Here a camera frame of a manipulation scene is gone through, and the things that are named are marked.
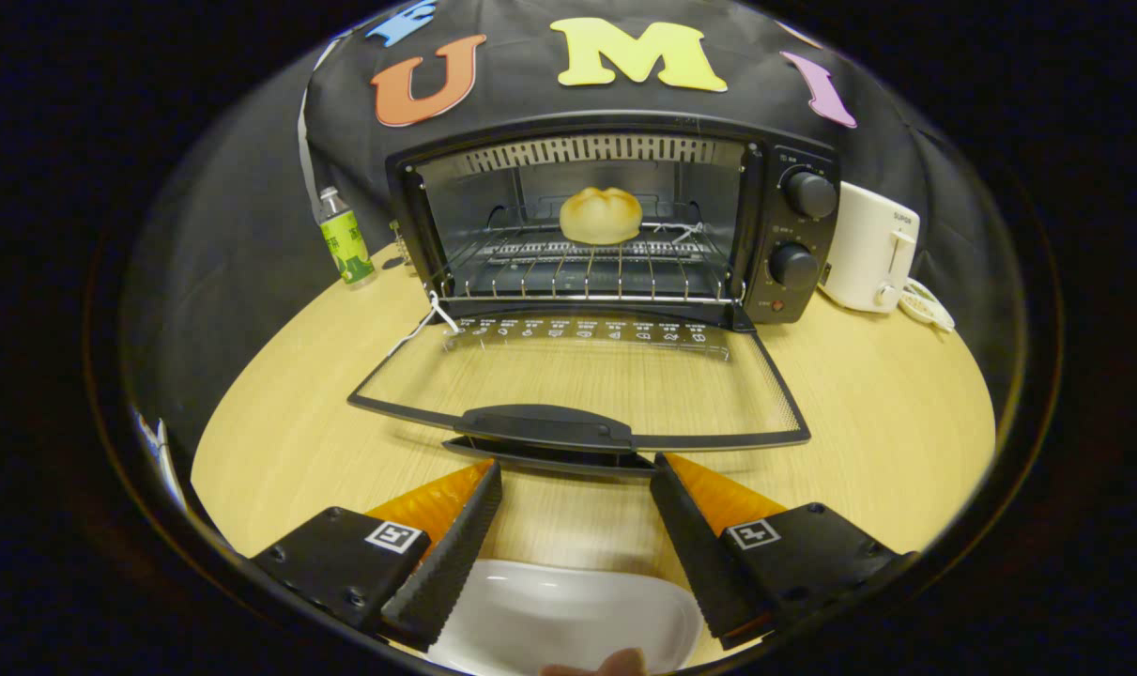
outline bread bun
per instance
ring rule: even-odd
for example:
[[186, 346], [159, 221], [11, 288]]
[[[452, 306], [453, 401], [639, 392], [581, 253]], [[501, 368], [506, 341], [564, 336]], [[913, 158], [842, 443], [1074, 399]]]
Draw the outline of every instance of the bread bun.
[[559, 209], [559, 229], [581, 244], [616, 244], [639, 235], [642, 207], [632, 193], [616, 187], [586, 187]]

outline finger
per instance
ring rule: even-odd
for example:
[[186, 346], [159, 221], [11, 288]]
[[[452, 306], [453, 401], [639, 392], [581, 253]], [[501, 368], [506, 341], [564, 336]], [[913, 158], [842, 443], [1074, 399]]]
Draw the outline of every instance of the finger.
[[539, 676], [594, 676], [595, 674], [597, 673], [587, 668], [564, 667], [563, 664], [549, 664], [539, 668]]
[[601, 667], [598, 667], [597, 676], [647, 676], [642, 651], [624, 649], [611, 654]]

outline oven door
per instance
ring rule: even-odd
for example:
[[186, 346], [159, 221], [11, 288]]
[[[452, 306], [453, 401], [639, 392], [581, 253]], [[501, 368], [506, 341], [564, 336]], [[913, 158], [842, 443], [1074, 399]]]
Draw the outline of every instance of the oven door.
[[454, 450], [581, 473], [649, 473], [637, 451], [810, 440], [755, 333], [584, 308], [459, 324], [418, 327], [348, 401], [459, 432]]

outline control panel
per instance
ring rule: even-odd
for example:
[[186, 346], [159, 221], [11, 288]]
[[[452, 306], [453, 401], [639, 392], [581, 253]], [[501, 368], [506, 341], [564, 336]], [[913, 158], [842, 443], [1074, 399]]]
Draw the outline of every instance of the control panel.
[[832, 159], [778, 145], [766, 158], [761, 241], [744, 309], [757, 324], [797, 322], [814, 295], [838, 217]]

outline wooden table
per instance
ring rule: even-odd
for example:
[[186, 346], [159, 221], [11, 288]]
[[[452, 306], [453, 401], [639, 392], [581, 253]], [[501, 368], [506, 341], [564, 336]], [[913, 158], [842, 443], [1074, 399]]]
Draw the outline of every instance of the wooden table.
[[[396, 248], [376, 253], [376, 268]], [[208, 420], [191, 482], [222, 534], [255, 556], [327, 506], [366, 511], [471, 465], [455, 434], [349, 406], [429, 311], [412, 268], [316, 297], [243, 369]], [[761, 326], [810, 425], [803, 445], [689, 453], [783, 506], [819, 500], [887, 546], [923, 549], [994, 458], [984, 378], [955, 333], [814, 294], [796, 324]], [[646, 481], [507, 470], [481, 557], [654, 575], [688, 589]], [[705, 635], [691, 664], [721, 657]]]

